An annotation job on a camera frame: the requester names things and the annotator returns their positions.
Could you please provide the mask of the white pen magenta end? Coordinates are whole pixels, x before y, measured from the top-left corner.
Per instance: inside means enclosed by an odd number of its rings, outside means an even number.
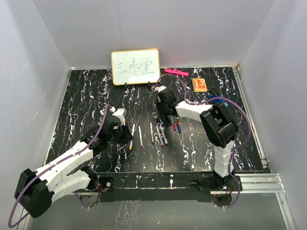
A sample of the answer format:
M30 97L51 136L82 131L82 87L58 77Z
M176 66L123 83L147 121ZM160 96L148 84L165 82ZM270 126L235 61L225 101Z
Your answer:
M142 130L141 130L141 127L138 126L139 128L139 138L140 138L140 146L141 148L143 149L144 148L144 145L143 145L143 140L142 140Z

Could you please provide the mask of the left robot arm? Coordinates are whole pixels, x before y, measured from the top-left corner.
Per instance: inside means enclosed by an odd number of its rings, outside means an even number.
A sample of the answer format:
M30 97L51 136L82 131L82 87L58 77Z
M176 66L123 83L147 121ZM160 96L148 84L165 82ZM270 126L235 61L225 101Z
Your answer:
M94 191L99 186L97 173L88 166L78 167L105 151L110 142L127 144L132 139L126 110L117 109L103 117L103 125L86 133L73 147L49 164L34 171L24 170L19 178L14 198L37 218L43 215L53 202L81 189Z

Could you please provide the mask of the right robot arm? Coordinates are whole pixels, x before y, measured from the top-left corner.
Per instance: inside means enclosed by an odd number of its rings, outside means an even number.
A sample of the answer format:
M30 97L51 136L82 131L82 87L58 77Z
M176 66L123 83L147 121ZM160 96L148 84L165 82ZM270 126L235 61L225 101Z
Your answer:
M176 116L201 122L208 140L213 144L214 169L212 176L199 179L199 183L214 189L225 190L232 182L234 172L231 160L238 126L223 103L192 105L176 99L165 86L155 88L158 99L155 104L161 116Z

